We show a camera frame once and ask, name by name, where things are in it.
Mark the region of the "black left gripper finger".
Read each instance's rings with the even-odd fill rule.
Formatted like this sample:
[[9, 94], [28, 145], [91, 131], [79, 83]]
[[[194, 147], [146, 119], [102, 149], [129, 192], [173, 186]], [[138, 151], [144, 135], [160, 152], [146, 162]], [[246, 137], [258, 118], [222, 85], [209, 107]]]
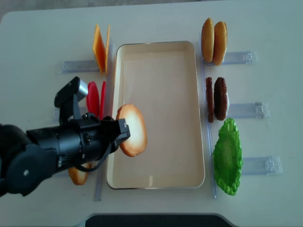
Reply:
[[129, 126], [125, 119], [119, 119], [114, 122], [114, 142], [123, 143], [130, 137]]

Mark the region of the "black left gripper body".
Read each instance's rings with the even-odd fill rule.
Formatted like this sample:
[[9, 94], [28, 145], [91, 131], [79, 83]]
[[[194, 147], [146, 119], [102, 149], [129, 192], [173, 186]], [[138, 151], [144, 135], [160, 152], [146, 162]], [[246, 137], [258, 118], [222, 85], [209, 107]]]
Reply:
[[101, 165], [121, 145], [121, 120], [107, 116], [99, 120], [86, 113], [71, 119], [60, 114], [56, 128], [59, 166], [81, 166], [89, 161]]

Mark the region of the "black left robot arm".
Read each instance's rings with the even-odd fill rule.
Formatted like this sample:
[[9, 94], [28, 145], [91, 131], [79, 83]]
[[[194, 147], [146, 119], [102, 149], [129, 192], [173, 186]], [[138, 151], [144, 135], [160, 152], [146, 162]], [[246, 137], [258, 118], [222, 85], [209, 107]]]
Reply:
[[93, 172], [129, 137], [125, 119], [99, 120], [91, 114], [26, 132], [1, 125], [0, 194], [27, 196], [45, 179], [71, 167]]

